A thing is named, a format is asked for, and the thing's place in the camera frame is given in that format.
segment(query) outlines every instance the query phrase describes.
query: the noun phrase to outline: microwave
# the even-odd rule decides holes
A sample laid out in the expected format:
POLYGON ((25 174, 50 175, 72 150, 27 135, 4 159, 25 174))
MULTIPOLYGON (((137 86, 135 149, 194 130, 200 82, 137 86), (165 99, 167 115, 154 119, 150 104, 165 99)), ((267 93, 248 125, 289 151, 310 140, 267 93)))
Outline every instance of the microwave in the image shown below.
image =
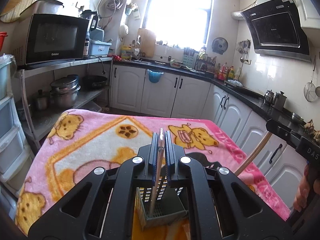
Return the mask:
POLYGON ((311 61, 308 38, 293 0, 270 0, 243 11, 257 54, 311 61))
POLYGON ((83 58, 89 20, 33 14, 16 25, 11 45, 17 65, 83 58))

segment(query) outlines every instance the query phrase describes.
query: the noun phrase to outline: window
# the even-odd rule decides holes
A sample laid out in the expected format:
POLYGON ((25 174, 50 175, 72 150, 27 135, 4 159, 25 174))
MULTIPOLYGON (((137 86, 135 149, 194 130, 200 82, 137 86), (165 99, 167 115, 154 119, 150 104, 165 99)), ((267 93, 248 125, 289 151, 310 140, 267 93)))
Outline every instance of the window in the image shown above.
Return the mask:
POLYGON ((207 42, 212 0, 149 0, 143 28, 168 45, 200 49, 207 42))

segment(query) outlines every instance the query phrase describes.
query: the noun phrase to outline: black countertop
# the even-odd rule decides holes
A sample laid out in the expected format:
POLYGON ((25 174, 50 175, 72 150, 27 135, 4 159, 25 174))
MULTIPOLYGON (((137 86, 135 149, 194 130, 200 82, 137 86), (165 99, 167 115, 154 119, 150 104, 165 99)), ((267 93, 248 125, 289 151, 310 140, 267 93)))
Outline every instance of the black countertop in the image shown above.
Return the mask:
POLYGON ((205 74, 195 73, 190 70, 184 69, 184 68, 172 68, 169 64, 166 65, 158 65, 155 63, 151 64, 145 64, 140 63, 136 61, 115 61, 114 65, 126 65, 126 66, 132 66, 132 67, 138 67, 138 68, 145 68, 155 71, 163 71, 167 73, 172 73, 176 75, 182 75, 186 77, 196 78, 199 80, 207 81, 209 83, 212 83, 221 89, 225 90, 227 93, 233 95, 235 98, 242 101, 244 104, 249 106, 255 113, 257 113, 260 117, 262 117, 264 120, 273 119, 275 121, 280 122, 281 124, 287 126, 288 128, 294 130, 295 132, 299 133, 300 135, 303 135, 304 137, 308 136, 304 133, 304 129, 301 125, 297 125, 291 121, 290 112, 286 109, 284 109, 283 112, 278 111, 277 109, 273 108, 272 106, 268 106, 263 103, 263 96, 249 96, 243 93, 240 93, 238 91, 235 91, 234 89, 227 87, 224 85, 224 82, 222 80, 219 80, 217 78, 214 78, 212 76, 207 76, 205 74))

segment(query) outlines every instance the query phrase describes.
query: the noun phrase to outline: human hand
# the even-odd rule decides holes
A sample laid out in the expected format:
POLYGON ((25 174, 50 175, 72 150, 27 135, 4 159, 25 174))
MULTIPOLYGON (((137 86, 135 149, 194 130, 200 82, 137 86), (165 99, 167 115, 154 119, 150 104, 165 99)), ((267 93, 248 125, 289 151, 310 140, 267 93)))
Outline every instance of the human hand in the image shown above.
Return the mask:
MULTIPOLYGON (((297 194, 293 201, 293 207, 295 210, 301 212, 302 208, 307 206, 307 198, 310 192, 310 185, 308 183, 309 165, 304 168, 304 176, 300 181, 297 194)), ((320 179, 317 179, 313 184, 313 190, 320 195, 320 179)))

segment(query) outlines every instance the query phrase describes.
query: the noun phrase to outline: blender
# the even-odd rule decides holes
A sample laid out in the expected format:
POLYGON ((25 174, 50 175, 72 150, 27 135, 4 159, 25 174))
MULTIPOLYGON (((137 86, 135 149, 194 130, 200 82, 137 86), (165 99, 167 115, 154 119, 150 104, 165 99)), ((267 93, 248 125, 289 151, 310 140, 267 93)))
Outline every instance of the blender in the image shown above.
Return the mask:
POLYGON ((84 43, 84 51, 83 51, 83 56, 87 57, 89 53, 89 45, 90 45, 90 32, 97 28, 98 22, 99 22, 99 14, 96 11, 85 10, 80 15, 80 18, 89 20, 87 34, 86 34, 85 43, 84 43))

